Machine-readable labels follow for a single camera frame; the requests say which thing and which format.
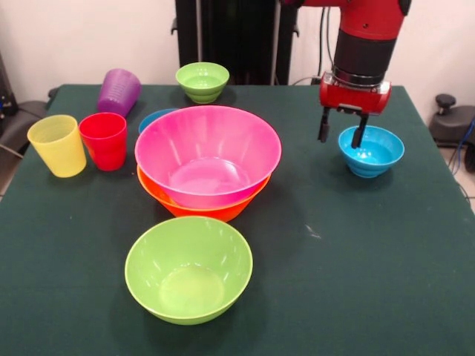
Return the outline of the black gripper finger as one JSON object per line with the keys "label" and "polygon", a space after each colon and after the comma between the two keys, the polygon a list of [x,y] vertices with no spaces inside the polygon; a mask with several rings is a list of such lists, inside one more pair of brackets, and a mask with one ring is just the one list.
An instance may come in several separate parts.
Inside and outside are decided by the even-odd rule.
{"label": "black gripper finger", "polygon": [[330,115],[330,108],[324,107],[322,112],[322,117],[320,121],[320,128],[318,132],[318,140],[320,142],[326,142],[330,125],[329,125],[329,115]]}
{"label": "black gripper finger", "polygon": [[355,132],[353,134],[353,140],[351,143],[352,148],[360,148],[361,147],[361,142],[363,140],[364,136],[364,130],[367,126],[367,122],[369,119],[369,114],[368,113],[360,113],[360,122],[358,127],[355,129]]}

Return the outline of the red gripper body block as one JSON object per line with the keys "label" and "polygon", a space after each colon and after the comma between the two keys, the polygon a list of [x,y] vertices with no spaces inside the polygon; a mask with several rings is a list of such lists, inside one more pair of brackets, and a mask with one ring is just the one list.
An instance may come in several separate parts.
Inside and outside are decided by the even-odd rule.
{"label": "red gripper body block", "polygon": [[375,87],[352,87],[336,79],[331,72],[324,72],[319,97],[322,107],[378,116],[386,108],[391,90],[389,81]]}

